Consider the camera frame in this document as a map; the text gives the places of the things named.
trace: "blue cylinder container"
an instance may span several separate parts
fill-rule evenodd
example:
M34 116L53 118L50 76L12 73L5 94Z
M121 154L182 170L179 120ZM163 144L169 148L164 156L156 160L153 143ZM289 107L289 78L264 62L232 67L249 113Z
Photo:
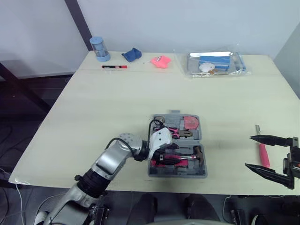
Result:
M108 50L106 49L103 38L92 37L90 39L90 44L92 45L92 48L96 54L96 58L98 61L106 62L110 60L111 56L108 53Z

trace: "plastic bag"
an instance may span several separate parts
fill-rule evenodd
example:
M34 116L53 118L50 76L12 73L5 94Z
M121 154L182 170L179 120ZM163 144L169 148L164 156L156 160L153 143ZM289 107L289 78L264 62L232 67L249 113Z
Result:
M185 51L174 57L183 74L190 78L237 77L249 74L238 45L215 51Z

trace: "blue object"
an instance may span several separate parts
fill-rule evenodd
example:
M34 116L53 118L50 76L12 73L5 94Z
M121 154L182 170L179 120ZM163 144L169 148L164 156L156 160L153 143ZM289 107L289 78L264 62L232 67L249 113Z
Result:
M124 56L128 62L132 62L135 59L139 59L142 56L142 52L136 48L132 48L129 52L122 53L122 56Z
M200 56L199 63L210 62L215 65L215 68L229 69L230 56Z
M92 37L90 39L90 44L96 54L97 60L100 62L106 62L110 60L111 56L106 49L104 40L102 37Z

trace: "white ball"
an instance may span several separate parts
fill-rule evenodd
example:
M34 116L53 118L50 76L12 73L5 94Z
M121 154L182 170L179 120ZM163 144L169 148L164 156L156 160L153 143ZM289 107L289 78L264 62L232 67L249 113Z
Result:
M202 71L202 72L205 72L207 73L208 71L210 70L213 70L215 68L215 65L210 63L210 62L205 62L205 63L202 63L200 66L199 66L199 69Z

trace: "pink toy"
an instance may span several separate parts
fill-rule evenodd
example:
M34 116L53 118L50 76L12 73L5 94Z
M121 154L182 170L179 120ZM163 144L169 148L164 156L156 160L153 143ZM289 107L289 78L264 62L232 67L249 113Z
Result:
M171 60L166 56L159 56L151 59L151 62L158 68L167 68Z
M197 127L199 126L199 121L194 116L184 116L183 122L184 122L185 129L196 130Z

